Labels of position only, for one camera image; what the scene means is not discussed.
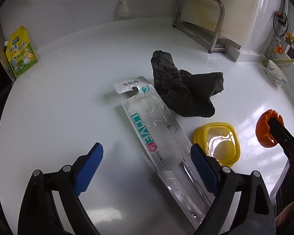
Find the person's right hand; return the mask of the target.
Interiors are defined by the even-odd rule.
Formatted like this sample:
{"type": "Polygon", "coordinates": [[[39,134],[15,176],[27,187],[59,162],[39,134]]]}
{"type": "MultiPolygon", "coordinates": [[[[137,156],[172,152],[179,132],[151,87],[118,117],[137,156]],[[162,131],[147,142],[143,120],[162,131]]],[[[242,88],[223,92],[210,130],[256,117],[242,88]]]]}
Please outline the person's right hand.
{"type": "Polygon", "coordinates": [[[286,221],[287,217],[290,215],[293,209],[294,209],[294,201],[288,204],[282,210],[282,212],[275,218],[275,224],[277,227],[282,225],[286,221]]]}

